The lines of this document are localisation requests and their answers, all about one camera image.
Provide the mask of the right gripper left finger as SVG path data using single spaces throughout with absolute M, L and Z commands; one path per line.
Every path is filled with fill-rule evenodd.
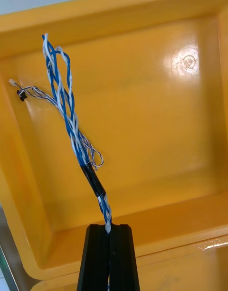
M 90 225 L 86 230 L 78 291 L 106 291 L 109 275 L 109 235 L 104 225 Z

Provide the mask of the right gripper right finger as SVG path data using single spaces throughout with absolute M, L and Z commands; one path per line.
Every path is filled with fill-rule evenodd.
M 133 234 L 129 225 L 112 224 L 109 236 L 109 290 L 140 290 Z

